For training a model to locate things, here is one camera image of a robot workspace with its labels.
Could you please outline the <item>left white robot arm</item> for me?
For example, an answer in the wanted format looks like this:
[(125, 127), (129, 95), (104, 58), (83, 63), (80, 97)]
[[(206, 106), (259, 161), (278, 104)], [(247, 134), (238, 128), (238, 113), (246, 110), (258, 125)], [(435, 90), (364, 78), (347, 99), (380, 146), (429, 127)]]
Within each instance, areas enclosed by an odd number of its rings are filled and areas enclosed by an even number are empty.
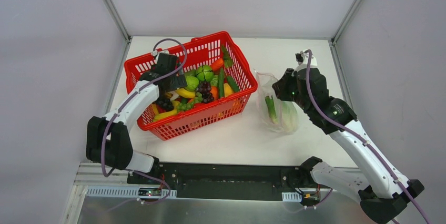
[(134, 170), (147, 184), (160, 179), (155, 158), (133, 149), (129, 132), (142, 113), (161, 95), (187, 85), (184, 63), (178, 56), (160, 52), (155, 64), (144, 72), (117, 108), (93, 116), (87, 123), (86, 157), (118, 170)]

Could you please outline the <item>green napa cabbage toy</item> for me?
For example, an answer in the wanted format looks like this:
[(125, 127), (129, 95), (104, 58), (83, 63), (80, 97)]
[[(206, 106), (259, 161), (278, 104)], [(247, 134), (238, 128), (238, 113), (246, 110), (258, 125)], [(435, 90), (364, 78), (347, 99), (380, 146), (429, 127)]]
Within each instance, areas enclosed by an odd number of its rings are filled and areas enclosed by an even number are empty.
[(271, 96), (265, 97), (266, 124), (278, 133), (294, 133), (298, 128), (297, 110), (291, 102)]

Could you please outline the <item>clear zip top bag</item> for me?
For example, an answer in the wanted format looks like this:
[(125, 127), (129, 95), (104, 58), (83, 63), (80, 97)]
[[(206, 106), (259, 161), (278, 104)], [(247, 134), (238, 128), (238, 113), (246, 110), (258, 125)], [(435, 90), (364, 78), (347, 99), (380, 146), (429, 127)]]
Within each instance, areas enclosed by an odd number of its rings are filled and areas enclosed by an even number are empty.
[(278, 79), (271, 73), (254, 71), (257, 88), (257, 110), (263, 123), (271, 131), (280, 134), (293, 134), (299, 126), (299, 118), (294, 104), (276, 97), (272, 85)]

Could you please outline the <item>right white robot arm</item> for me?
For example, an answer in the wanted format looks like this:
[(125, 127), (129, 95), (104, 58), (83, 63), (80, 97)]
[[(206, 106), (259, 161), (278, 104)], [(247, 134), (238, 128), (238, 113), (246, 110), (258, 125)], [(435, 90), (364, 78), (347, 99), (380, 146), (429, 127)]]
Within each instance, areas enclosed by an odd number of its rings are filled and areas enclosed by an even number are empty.
[(326, 78), (319, 69), (288, 68), (272, 88), (279, 100), (295, 102), (316, 127), (346, 151), (366, 178), (361, 181), (320, 158), (310, 157), (298, 173), (303, 186), (318, 183), (344, 194), (376, 223), (393, 221), (409, 203), (429, 222), (416, 201), (424, 185), (407, 178), (382, 154), (352, 108), (329, 95)]

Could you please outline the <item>yellow banana toy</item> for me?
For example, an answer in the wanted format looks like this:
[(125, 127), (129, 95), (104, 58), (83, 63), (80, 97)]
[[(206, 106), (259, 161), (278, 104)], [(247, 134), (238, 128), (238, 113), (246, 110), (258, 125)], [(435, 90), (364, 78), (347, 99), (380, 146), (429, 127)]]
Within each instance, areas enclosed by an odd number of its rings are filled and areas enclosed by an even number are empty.
[(188, 98), (188, 99), (192, 99), (196, 96), (196, 93), (194, 91), (188, 91), (185, 88), (176, 89), (175, 93), (177, 93), (179, 96), (183, 98)]

